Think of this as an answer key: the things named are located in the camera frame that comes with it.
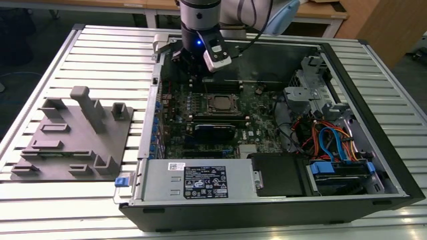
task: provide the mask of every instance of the metal slotted table surface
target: metal slotted table surface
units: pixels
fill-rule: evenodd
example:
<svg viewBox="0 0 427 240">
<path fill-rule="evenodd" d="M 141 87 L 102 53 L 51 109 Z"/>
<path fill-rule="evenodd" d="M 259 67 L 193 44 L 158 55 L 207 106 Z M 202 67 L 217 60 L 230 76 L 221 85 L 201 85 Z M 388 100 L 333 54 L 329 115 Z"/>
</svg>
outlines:
<svg viewBox="0 0 427 240">
<path fill-rule="evenodd" d="M 90 26 L 74 29 L 0 144 L 0 239 L 414 239 L 427 237 L 427 201 L 374 213 L 348 224 L 261 227 L 173 233 L 142 232 L 119 211 L 131 188 L 113 182 L 9 183 L 11 169 L 45 117 L 47 97 L 66 98 L 74 86 L 89 86 L 103 106 L 135 108 L 122 171 L 137 169 L 138 147 L 153 69 L 157 33 L 179 31 Z M 370 46 L 357 40 L 281 36 L 273 39 L 329 42 L 349 71 L 392 143 L 427 194 L 427 117 Z M 345 98 L 336 84 L 338 94 Z"/>
</svg>

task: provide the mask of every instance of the wooden cabinet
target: wooden cabinet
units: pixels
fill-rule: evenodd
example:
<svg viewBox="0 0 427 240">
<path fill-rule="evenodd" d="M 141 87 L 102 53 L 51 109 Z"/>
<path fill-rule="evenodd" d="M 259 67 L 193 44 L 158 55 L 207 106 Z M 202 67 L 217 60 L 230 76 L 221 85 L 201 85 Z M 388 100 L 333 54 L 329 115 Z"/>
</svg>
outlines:
<svg viewBox="0 0 427 240">
<path fill-rule="evenodd" d="M 427 0 L 341 0 L 349 12 L 337 38 L 365 39 L 393 68 L 427 30 Z"/>
</svg>

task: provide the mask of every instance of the power supply label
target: power supply label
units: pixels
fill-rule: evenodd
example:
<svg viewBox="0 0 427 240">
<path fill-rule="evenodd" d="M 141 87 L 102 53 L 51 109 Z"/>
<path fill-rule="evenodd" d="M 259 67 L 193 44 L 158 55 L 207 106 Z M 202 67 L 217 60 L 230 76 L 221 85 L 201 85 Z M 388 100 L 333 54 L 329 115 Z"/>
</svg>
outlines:
<svg viewBox="0 0 427 240">
<path fill-rule="evenodd" d="M 185 198 L 229 198 L 226 166 L 187 166 L 185 168 Z"/>
</svg>

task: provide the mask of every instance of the cpu socket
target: cpu socket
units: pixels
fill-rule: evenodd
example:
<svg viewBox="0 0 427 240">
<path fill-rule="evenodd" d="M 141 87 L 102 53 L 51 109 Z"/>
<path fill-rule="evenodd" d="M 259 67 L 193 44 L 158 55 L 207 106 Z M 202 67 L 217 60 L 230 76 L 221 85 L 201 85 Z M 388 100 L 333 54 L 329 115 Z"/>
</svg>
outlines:
<svg viewBox="0 0 427 240">
<path fill-rule="evenodd" d="M 234 94 L 207 95 L 207 112 L 210 115 L 239 115 L 238 96 Z"/>
</svg>

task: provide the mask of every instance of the open computer tower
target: open computer tower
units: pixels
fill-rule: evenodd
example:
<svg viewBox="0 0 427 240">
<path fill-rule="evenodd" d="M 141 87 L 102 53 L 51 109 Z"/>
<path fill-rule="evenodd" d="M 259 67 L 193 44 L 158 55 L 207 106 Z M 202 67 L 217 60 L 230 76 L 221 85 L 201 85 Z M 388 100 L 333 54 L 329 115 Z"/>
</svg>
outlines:
<svg viewBox="0 0 427 240">
<path fill-rule="evenodd" d="M 341 224 L 425 199 L 327 43 L 261 40 L 195 81 L 169 40 L 121 205 L 139 229 Z"/>
</svg>

